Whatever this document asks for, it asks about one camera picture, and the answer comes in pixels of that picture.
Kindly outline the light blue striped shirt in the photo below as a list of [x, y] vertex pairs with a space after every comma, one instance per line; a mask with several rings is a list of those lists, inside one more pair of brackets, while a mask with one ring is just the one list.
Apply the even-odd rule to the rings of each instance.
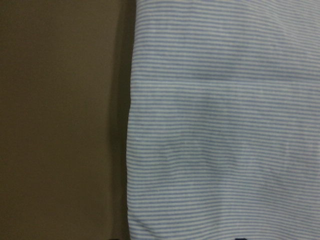
[[319, 1], [137, 1], [130, 97], [131, 239], [319, 239]]

